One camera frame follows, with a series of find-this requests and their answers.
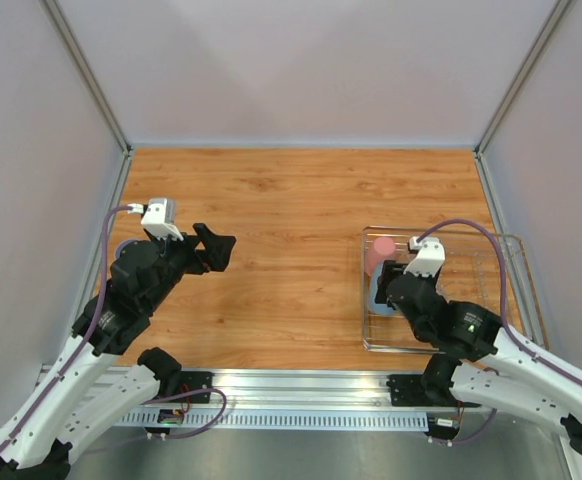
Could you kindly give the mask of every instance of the blue object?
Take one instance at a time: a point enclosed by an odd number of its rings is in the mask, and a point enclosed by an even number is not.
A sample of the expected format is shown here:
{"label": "blue object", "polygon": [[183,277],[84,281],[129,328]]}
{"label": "blue object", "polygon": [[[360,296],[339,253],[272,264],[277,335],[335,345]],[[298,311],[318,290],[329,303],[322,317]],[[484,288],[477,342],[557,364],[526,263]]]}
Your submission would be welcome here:
{"label": "blue object", "polygon": [[371,275],[371,280],[369,281],[369,298],[367,299],[367,308],[376,315],[391,317],[397,313],[393,308],[381,303],[375,303],[375,295],[378,293],[378,280],[380,279],[381,273],[382,263],[375,267],[373,275]]}

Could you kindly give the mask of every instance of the perforated metal strip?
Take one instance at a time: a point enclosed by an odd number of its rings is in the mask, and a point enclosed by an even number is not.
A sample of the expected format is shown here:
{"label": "perforated metal strip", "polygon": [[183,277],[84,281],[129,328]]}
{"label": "perforated metal strip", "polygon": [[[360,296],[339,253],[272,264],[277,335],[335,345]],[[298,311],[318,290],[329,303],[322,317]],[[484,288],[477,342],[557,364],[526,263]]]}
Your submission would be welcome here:
{"label": "perforated metal strip", "polygon": [[[215,411],[194,408],[184,416],[182,425],[170,428],[197,428],[209,422]],[[121,427],[165,427],[158,423],[159,408],[139,407],[122,417]],[[302,410],[245,410],[229,411],[217,428],[246,428],[256,430],[331,430],[376,432],[423,432],[428,430],[424,412],[368,412],[368,411],[314,411]]]}

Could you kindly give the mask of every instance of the white side panel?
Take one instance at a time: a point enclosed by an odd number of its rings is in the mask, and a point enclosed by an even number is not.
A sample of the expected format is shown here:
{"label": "white side panel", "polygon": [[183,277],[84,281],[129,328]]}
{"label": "white side panel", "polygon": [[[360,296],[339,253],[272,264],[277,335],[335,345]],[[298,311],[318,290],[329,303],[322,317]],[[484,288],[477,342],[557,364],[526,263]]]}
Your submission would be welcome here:
{"label": "white side panel", "polygon": [[64,343],[120,161],[38,2],[0,0],[0,425]]}
{"label": "white side panel", "polygon": [[555,0],[61,0],[136,144],[473,147]]}
{"label": "white side panel", "polygon": [[530,253],[554,352],[582,368],[582,0],[574,2],[486,162]]}

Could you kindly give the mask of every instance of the wood grain surface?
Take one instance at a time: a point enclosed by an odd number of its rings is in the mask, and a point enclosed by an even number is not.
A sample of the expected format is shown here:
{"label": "wood grain surface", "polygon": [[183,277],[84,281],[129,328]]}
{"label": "wood grain surface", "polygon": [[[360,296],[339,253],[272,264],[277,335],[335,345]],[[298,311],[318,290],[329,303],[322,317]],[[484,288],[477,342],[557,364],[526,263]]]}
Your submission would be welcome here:
{"label": "wood grain surface", "polygon": [[[159,346],[189,367],[420,370],[427,356],[363,349],[362,229],[491,227],[469,151],[140,149],[122,203],[152,197],[237,244],[226,272],[183,278],[124,365]],[[121,214],[110,251],[142,236]]]}

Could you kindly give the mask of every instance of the gray floor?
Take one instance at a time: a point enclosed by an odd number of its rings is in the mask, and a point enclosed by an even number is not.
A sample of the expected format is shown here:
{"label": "gray floor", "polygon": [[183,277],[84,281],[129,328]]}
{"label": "gray floor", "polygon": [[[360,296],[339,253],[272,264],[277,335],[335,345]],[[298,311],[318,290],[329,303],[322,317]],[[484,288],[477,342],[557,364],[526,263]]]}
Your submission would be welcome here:
{"label": "gray floor", "polygon": [[[465,420],[467,431],[480,418]],[[137,436],[112,429],[98,446]],[[565,476],[554,438],[499,417],[463,447],[430,445],[421,434],[215,430],[171,442],[140,442],[85,456],[71,480],[550,479]]]}

